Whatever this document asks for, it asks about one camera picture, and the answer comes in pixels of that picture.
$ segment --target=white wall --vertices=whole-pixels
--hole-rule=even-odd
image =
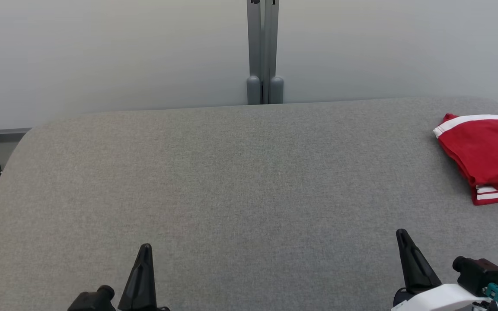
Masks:
[[[282,0],[284,102],[498,100],[498,0]]]
[[[232,0],[0,0],[0,129],[83,112],[244,105]]]

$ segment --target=red cloth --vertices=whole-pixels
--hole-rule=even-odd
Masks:
[[[498,116],[446,114],[433,132],[468,180],[474,204],[498,203]]]

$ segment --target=gray fabric surface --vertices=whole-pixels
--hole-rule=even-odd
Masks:
[[[498,204],[474,206],[431,130],[481,98],[130,111],[31,130],[0,180],[0,311],[122,294],[153,246],[160,305],[388,310],[406,228],[443,282],[498,264]]]

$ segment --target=white stripe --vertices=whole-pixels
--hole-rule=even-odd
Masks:
[[[476,199],[478,199],[478,200],[498,199],[498,192],[497,193],[478,194],[476,196]]]
[[[486,185],[478,185],[478,186],[476,186],[476,190],[478,191],[478,193],[486,193],[486,192],[495,192],[495,191],[498,191],[494,187],[486,186]]]
[[[463,124],[464,122],[468,121],[478,121],[478,120],[498,120],[498,116],[495,114],[476,114],[474,116],[461,116],[461,117],[456,117],[454,119],[448,120],[437,126],[433,130],[435,136],[439,138],[441,134],[444,132],[447,132],[447,130],[452,129],[453,127]]]

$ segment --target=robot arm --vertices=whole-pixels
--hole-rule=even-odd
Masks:
[[[498,266],[484,258],[457,257],[458,284],[442,284],[405,229],[396,232],[405,278],[392,311],[454,311],[472,305],[475,311],[498,310]]]
[[[111,304],[115,291],[103,285],[96,292],[83,292],[70,305],[68,311],[116,311]],[[170,311],[156,305],[153,252],[150,244],[140,247],[128,282],[118,303],[121,311]]]

